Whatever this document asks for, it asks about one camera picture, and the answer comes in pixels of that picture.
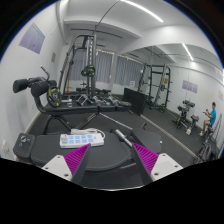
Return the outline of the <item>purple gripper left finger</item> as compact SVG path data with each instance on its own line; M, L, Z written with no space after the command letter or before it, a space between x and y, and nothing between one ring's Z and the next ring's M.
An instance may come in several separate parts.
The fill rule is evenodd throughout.
M83 179L91 145L84 145L66 156L56 155L42 169L73 183Z

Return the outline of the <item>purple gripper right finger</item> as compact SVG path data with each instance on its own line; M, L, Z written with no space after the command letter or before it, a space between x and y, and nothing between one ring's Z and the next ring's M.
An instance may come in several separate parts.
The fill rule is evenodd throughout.
M182 169L182 166L166 153L157 154L136 143L132 144L131 151L144 185Z

